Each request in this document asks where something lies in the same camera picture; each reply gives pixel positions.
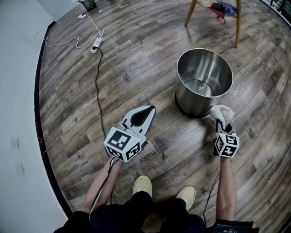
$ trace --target black sleeve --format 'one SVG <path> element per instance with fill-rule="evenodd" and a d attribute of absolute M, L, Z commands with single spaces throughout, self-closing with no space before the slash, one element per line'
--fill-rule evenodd
<path fill-rule="evenodd" d="M 90 233 L 89 214 L 83 211 L 76 211 L 72 217 L 59 228 L 55 233 Z"/>

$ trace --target forearm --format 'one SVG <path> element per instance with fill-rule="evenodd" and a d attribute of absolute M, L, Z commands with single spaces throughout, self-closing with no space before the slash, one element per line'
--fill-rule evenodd
<path fill-rule="evenodd" d="M 102 168 L 102 170 L 98 173 L 98 175 L 94 179 L 94 181 L 91 184 L 89 191 L 86 194 L 85 199 L 84 199 L 84 201 L 79 209 L 80 211 L 90 213 L 94 198 L 95 198 L 96 194 L 98 193 L 99 189 L 101 188 L 102 183 L 106 179 L 111 160 L 112 160 L 112 157 L 108 159 L 105 166 Z M 102 190 L 102 192 L 99 196 L 99 199 L 98 199 L 98 203 L 95 206 L 95 209 L 97 209 L 98 207 L 105 205 L 107 203 L 107 201 L 111 195 L 111 192 L 113 190 L 115 181 L 118 177 L 118 174 L 119 174 L 121 167 L 122 167 L 122 161 L 118 160 L 114 164 L 114 166 L 111 170 L 111 173 L 107 179 L 107 182 L 105 183 L 105 185 L 103 187 L 103 190 Z"/>
<path fill-rule="evenodd" d="M 236 184 L 231 160 L 221 157 L 221 169 L 216 199 L 216 218 L 234 221 L 236 210 Z"/>

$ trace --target black baseboard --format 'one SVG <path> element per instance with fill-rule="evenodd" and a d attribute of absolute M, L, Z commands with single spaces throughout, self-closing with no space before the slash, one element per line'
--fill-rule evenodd
<path fill-rule="evenodd" d="M 47 37 L 47 34 L 49 32 L 49 29 L 55 24 L 55 21 L 53 21 L 47 28 L 47 31 L 45 33 L 45 37 Z M 69 207 L 67 201 L 65 200 L 65 197 L 59 187 L 59 184 L 55 178 L 53 169 L 50 165 L 50 160 L 48 157 L 48 154 L 46 152 L 46 147 L 45 147 L 45 141 L 44 141 L 44 136 L 42 132 L 42 126 L 41 126 L 41 120 L 40 120 L 40 96 L 39 96 L 39 90 L 40 90 L 40 69 L 41 69 L 41 61 L 42 61 L 42 56 L 44 53 L 45 49 L 45 42 L 42 42 L 41 50 L 40 50 L 40 56 L 38 58 L 37 62 L 37 68 L 36 68 L 36 75 L 35 75 L 35 126 L 36 126 L 36 134 L 38 137 L 38 142 L 40 145 L 40 152 L 42 156 L 42 161 L 45 165 L 46 173 L 49 178 L 50 184 L 55 192 L 55 196 L 58 199 L 61 207 L 63 208 L 66 216 L 69 218 L 73 212 L 71 208 Z"/>

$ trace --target sneaker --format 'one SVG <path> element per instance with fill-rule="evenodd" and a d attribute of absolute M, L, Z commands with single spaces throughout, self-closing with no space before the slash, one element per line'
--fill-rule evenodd
<path fill-rule="evenodd" d="M 132 189 L 132 195 L 137 192 L 144 191 L 147 192 L 150 196 L 152 196 L 153 187 L 151 185 L 151 180 L 147 176 L 140 176 L 135 181 Z"/>
<path fill-rule="evenodd" d="M 183 187 L 177 194 L 176 198 L 181 198 L 186 202 L 186 210 L 190 210 L 195 201 L 195 189 L 191 186 Z"/>

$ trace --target wooden stool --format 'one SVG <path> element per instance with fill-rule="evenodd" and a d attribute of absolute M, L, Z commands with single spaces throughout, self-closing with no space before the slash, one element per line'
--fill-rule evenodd
<path fill-rule="evenodd" d="M 197 0 L 192 0 L 186 20 L 185 20 L 185 26 L 188 25 L 188 22 L 191 18 L 191 15 L 193 13 L 193 10 L 195 8 Z M 237 8 L 237 15 L 236 15 L 236 45 L 235 47 L 238 47 L 238 43 L 240 42 L 240 35 L 241 35 L 241 0 L 236 0 L 236 8 Z"/>

